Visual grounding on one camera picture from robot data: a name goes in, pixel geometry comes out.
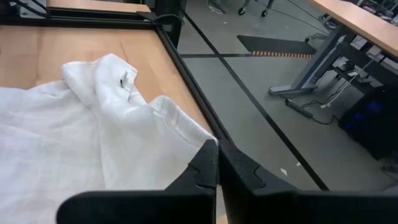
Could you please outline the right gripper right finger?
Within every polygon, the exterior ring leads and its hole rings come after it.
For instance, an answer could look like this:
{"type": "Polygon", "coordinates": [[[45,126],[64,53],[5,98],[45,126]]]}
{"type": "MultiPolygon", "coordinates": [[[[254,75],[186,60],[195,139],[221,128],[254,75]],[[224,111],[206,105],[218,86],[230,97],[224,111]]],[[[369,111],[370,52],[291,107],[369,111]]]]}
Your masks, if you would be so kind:
{"type": "Polygon", "coordinates": [[[398,224],[398,195],[299,190],[235,145],[219,142],[229,224],[398,224]]]}

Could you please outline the black mat with orange stripes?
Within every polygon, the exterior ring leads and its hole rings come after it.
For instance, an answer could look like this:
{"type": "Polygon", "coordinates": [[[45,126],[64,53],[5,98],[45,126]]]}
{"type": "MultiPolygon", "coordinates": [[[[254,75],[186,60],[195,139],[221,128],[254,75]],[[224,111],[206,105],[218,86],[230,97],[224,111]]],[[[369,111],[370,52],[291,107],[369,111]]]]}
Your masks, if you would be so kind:
{"type": "Polygon", "coordinates": [[[256,57],[297,57],[311,58],[316,50],[304,41],[272,39],[238,35],[238,40],[247,51],[256,57]]]}

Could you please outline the black power strip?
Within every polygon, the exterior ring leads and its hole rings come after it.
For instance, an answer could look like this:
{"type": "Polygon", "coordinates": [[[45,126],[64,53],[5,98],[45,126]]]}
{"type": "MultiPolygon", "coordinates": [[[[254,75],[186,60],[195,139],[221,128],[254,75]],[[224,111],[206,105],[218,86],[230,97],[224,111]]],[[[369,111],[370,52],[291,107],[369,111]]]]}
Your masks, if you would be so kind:
{"type": "Polygon", "coordinates": [[[301,114],[302,116],[308,118],[308,119],[312,119],[313,115],[306,111],[305,109],[303,109],[301,106],[295,104],[290,98],[285,99],[285,104],[293,109],[294,111],[296,111],[297,113],[301,114]]]}

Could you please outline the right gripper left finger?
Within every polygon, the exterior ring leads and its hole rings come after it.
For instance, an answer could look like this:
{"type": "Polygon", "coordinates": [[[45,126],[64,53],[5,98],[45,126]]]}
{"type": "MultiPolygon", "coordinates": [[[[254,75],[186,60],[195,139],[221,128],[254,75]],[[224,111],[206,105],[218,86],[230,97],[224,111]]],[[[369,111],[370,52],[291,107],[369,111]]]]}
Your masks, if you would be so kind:
{"type": "Polygon", "coordinates": [[[218,146],[207,140],[166,189],[76,194],[56,224],[215,224],[217,171],[218,146]]]}

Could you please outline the black metal table frame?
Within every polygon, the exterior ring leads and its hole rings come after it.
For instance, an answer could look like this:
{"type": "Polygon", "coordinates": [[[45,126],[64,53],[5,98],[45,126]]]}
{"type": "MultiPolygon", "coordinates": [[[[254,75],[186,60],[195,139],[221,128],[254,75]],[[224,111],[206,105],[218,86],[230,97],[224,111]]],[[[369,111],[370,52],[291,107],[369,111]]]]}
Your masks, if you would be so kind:
{"type": "Polygon", "coordinates": [[[145,5],[81,0],[0,0],[0,25],[48,28],[139,30],[166,50],[197,108],[208,123],[201,127],[169,97],[146,102],[144,95],[175,81],[152,79],[139,91],[137,70],[115,54],[93,62],[69,62],[58,80],[22,90],[0,88],[0,143],[3,134],[22,145],[54,147],[56,144],[87,146],[138,146],[166,142],[173,136],[202,145],[207,139],[229,141],[207,97],[177,52],[164,26],[181,23],[174,14],[157,15],[145,5]]]}

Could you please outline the black computer with blue lights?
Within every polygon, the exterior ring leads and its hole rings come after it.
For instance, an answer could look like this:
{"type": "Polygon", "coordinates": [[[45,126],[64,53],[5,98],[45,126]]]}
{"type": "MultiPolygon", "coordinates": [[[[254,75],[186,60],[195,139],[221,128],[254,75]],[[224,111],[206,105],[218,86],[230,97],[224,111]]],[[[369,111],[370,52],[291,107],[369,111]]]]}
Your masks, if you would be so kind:
{"type": "Polygon", "coordinates": [[[342,115],[338,126],[376,160],[398,152],[398,85],[367,92],[342,115]]]}

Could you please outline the white beige plaid towel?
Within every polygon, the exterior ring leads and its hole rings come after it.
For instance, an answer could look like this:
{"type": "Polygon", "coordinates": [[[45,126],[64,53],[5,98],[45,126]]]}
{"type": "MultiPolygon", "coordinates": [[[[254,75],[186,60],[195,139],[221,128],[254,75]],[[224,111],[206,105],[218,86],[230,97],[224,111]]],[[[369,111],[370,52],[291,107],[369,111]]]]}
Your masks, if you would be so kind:
{"type": "Polygon", "coordinates": [[[61,203],[89,190],[163,190],[212,138],[169,97],[146,101],[114,54],[62,73],[0,87],[0,224],[55,224],[61,203]]]}

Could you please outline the rolling chair base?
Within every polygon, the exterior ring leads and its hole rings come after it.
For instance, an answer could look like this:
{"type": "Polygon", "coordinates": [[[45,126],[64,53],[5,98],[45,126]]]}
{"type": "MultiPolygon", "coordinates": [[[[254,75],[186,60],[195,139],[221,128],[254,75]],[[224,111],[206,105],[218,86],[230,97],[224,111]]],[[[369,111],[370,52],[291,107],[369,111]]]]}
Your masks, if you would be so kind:
{"type": "MultiPolygon", "coordinates": [[[[258,2],[264,6],[264,10],[261,12],[261,17],[267,16],[275,2],[275,0],[267,0],[267,4],[264,4],[263,2],[260,2],[260,0],[245,0],[244,4],[238,9],[239,16],[242,16],[246,13],[247,7],[251,1],[258,2]]],[[[222,5],[221,0],[206,0],[206,5],[215,13],[226,14],[226,9],[222,5]]]]}

